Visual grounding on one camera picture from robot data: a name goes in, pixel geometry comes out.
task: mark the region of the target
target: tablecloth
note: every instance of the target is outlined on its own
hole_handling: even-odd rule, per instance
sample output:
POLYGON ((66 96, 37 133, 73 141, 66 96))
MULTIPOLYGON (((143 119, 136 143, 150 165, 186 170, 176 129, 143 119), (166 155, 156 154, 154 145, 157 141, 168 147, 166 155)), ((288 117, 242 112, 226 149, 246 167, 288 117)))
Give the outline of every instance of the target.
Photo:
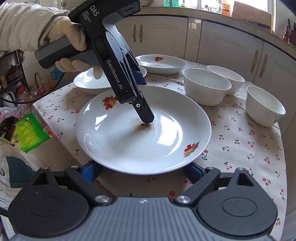
MULTIPOLYGON (((206 69, 187 61, 187 68, 206 69)), ((147 74, 149 85, 162 86, 185 94, 182 73, 170 76, 147 74)), ((287 179, 284 150, 278 124, 262 127, 250 119, 245 109, 247 86, 226 96, 217 106, 202 106, 210 118, 212 136, 206 150, 195 160, 202 167, 214 166, 222 172, 244 167, 269 194, 278 208, 271 235, 280 240, 287 205, 287 179)), ((45 124, 66 149, 83 165, 90 158, 75 138, 75 122, 81 108, 94 96, 77 89, 73 83, 37 101, 33 106, 45 124)), ((153 176, 136 176, 104 169, 99 182, 115 195, 176 197, 192 183, 182 169, 153 176)))

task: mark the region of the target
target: cabinet door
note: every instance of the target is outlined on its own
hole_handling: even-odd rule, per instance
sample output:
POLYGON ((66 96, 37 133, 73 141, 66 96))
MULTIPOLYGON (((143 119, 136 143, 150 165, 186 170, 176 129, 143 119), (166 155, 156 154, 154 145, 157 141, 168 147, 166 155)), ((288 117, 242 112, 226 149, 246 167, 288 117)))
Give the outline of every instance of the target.
POLYGON ((286 114, 279 120, 283 135, 296 113, 296 61, 265 43, 254 84, 275 96, 285 107, 286 114), (262 73, 265 60, 266 68, 262 73))
POLYGON ((263 41, 249 34, 203 21, 197 62, 230 69, 253 82, 263 46, 263 41))
POLYGON ((141 16, 127 17, 116 24, 118 31, 122 34, 134 56, 141 54, 139 39, 141 16))
POLYGON ((142 16, 141 24, 141 54, 163 54, 184 58, 188 18, 142 16))

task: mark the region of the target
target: gloved hand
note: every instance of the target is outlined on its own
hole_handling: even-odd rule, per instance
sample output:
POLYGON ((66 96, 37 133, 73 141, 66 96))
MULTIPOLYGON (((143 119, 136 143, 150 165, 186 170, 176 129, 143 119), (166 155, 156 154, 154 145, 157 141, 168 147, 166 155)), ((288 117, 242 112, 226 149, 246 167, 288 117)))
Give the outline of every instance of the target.
MULTIPOLYGON (((79 51, 86 49, 85 32, 81 24, 73 23, 68 17, 64 17, 57 21, 49 31, 46 39, 49 42, 55 41, 66 35, 73 45, 79 51)), ((62 58, 55 63, 56 67, 62 72, 76 72, 86 71, 94 68, 94 77, 99 79, 102 77, 103 70, 99 65, 87 64, 82 60, 71 60, 69 58, 62 58)))

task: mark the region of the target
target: white jacket sleeve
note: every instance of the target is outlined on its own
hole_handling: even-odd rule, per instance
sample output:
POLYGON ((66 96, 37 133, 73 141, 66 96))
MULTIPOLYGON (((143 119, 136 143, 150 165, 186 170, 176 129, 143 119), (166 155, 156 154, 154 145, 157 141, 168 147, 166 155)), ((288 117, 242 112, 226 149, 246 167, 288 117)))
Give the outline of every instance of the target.
POLYGON ((44 29, 68 13, 68 10, 39 4, 3 3, 0 5, 0 50, 35 51, 40 48, 39 38, 44 39, 44 29))

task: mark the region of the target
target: green package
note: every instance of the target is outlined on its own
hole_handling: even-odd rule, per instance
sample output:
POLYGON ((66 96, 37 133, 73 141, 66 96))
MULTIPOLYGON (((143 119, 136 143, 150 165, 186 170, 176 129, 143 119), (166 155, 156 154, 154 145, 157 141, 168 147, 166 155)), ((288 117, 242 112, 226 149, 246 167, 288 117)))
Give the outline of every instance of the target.
POLYGON ((27 153, 49 139, 49 135, 43 131, 34 114, 30 113, 8 128, 4 138, 17 144, 22 151, 27 153))

